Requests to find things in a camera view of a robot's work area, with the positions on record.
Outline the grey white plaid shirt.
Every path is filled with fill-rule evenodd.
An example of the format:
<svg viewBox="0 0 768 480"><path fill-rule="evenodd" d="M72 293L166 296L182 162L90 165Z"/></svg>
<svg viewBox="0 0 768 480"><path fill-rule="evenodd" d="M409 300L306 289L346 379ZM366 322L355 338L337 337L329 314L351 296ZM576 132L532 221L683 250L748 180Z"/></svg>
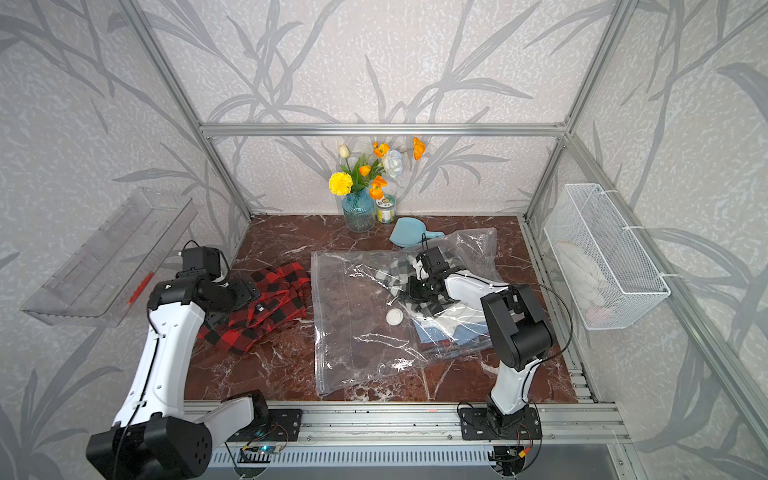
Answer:
<svg viewBox="0 0 768 480"><path fill-rule="evenodd" d="M401 304L410 316L433 317L441 314L455 303L445 294L438 293L427 300L414 300L407 294L407 284L410 278L420 282L428 282L430 275L421 261L414 255L394 260L389 267L379 269L373 274L374 280L390 291L395 300Z"/></svg>

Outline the clear plastic vacuum bag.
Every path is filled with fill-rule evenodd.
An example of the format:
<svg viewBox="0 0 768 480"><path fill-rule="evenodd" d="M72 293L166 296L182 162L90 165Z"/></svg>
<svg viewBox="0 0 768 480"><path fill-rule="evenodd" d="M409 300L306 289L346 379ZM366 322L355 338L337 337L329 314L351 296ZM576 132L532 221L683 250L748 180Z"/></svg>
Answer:
<svg viewBox="0 0 768 480"><path fill-rule="evenodd" d="M313 253L310 273L319 395L439 362L427 362L419 353L422 343L413 321L434 326L431 319L440 316L484 320L480 310L456 301L433 317L410 316L390 291L374 280L377 270L407 254L417 257L429 247L439 247L450 267L502 281L495 265L494 228L459 230L400 250ZM390 326L385 320L392 308L404 314L398 326Z"/></svg>

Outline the red black plaid shirt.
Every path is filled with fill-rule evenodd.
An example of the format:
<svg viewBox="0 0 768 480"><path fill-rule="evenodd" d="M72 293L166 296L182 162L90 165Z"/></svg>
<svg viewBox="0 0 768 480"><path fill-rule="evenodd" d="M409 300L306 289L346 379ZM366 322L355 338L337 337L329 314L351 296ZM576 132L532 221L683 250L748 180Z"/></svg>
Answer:
<svg viewBox="0 0 768 480"><path fill-rule="evenodd" d="M199 340L222 351L245 355L282 324L306 316L311 280L300 263L266 267L246 279L254 282L259 296L218 326L204 324L197 334Z"/></svg>

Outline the white garment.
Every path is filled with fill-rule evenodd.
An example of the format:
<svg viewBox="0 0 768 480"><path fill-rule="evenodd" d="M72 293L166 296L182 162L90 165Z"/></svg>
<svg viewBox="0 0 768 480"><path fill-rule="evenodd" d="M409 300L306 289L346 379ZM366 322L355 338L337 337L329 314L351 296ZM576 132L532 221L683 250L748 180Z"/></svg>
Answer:
<svg viewBox="0 0 768 480"><path fill-rule="evenodd" d="M488 332L486 322L479 317L440 316L432 318L431 322L435 327L453 339L460 337L456 333L457 330L460 330L461 334L466 333L470 336L485 335Z"/></svg>

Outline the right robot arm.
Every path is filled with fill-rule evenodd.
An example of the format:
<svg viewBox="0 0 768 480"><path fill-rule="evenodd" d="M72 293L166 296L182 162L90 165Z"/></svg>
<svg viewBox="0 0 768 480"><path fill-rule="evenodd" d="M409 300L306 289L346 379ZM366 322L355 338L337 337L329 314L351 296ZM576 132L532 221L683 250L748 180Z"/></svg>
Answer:
<svg viewBox="0 0 768 480"><path fill-rule="evenodd" d="M550 359L556 338L548 313L531 284L506 284L451 268L408 278L406 295L414 300L454 300L480 310L500 360L487 417L498 432L523 421L538 367Z"/></svg>

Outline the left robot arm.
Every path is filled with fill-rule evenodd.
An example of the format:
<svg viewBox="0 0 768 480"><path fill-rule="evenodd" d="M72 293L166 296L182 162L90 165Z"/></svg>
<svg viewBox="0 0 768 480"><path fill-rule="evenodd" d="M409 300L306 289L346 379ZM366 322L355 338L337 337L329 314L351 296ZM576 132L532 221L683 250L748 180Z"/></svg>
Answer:
<svg viewBox="0 0 768 480"><path fill-rule="evenodd" d="M104 478L196 478L214 450L235 433L270 427L258 391L227 400L196 421L184 417L191 354L207 315L241 310L259 295L250 279L218 283L200 269L154 287L147 339L129 393L111 428L92 435L87 444L86 458Z"/></svg>

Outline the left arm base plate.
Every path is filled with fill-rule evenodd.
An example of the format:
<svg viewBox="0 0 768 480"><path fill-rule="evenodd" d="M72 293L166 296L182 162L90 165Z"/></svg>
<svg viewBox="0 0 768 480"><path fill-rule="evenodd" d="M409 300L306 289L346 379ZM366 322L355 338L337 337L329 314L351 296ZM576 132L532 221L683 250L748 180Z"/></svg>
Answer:
<svg viewBox="0 0 768 480"><path fill-rule="evenodd" d="M301 409L270 409L266 420L254 420L233 434L229 442L288 443L298 440L302 420Z"/></svg>

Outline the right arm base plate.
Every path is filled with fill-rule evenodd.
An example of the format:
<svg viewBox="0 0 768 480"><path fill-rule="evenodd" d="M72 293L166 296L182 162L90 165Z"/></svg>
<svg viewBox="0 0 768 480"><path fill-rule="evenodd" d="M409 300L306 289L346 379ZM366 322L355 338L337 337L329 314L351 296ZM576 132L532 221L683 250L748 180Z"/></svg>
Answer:
<svg viewBox="0 0 768 480"><path fill-rule="evenodd" d="M495 407L474 407L460 403L456 407L463 440L541 440L539 411L524 405L513 414L504 415Z"/></svg>

